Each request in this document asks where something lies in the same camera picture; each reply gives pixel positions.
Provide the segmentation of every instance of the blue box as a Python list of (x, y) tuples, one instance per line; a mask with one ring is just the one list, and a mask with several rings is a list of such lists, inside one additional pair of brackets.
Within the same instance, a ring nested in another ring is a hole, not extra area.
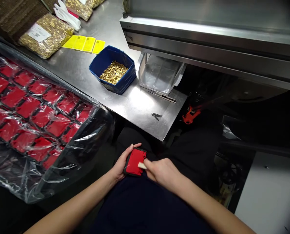
[[(121, 63), (128, 68), (127, 72), (118, 81), (118, 83), (116, 83), (116, 85), (108, 83), (99, 78), (104, 70), (106, 70), (113, 61), (117, 61), (118, 63)], [(110, 45), (104, 48), (98, 55), (96, 55), (90, 64), (89, 69), (91, 73), (102, 83), (102, 85), (106, 87), (106, 89), (119, 95), (124, 93), (124, 91), (136, 77), (134, 61), (122, 50), (119, 50)]]

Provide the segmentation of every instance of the left hand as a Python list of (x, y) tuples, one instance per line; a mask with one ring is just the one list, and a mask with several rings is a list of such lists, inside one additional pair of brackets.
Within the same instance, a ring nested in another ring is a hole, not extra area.
[(141, 143), (137, 143), (135, 145), (131, 144), (118, 158), (116, 164), (109, 171), (109, 173), (114, 176), (115, 180), (120, 181), (125, 177), (125, 174), (123, 174), (123, 170), (125, 167), (126, 159), (128, 158), (128, 155), (132, 152), (134, 147), (140, 147), (141, 145)]

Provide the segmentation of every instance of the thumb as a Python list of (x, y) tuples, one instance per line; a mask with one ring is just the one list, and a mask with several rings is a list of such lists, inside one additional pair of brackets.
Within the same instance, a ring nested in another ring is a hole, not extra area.
[(147, 158), (145, 158), (144, 164), (149, 171), (151, 171), (151, 172), (153, 171), (153, 163), (151, 161), (149, 161)]

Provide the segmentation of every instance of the forearm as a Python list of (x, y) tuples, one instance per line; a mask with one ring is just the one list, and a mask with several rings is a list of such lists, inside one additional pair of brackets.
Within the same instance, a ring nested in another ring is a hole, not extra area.
[(176, 194), (196, 210), (219, 234), (254, 234), (245, 223), (183, 176)]
[(78, 195), (33, 225), (25, 234), (71, 233), (89, 211), (113, 188), (116, 182), (110, 172), (106, 173)]

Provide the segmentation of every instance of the yellow sticker sheet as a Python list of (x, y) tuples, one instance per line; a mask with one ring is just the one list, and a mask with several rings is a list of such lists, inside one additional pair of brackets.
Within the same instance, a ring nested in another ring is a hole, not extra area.
[(86, 41), (86, 37), (85, 36), (77, 36), (77, 40), (74, 43), (73, 49), (75, 49), (75, 50), (83, 50), (85, 41)]
[(87, 37), (84, 47), (83, 47), (83, 51), (84, 52), (88, 52), (88, 53), (92, 53), (94, 44), (95, 44), (95, 38), (94, 37)]
[(101, 52), (103, 50), (104, 46), (105, 46), (105, 42), (104, 41), (97, 40), (95, 42), (95, 46), (94, 46), (94, 49), (93, 49), (93, 54), (98, 54), (99, 52)]
[(71, 38), (62, 46), (63, 48), (73, 49), (74, 43), (76, 42), (78, 36), (72, 35)]

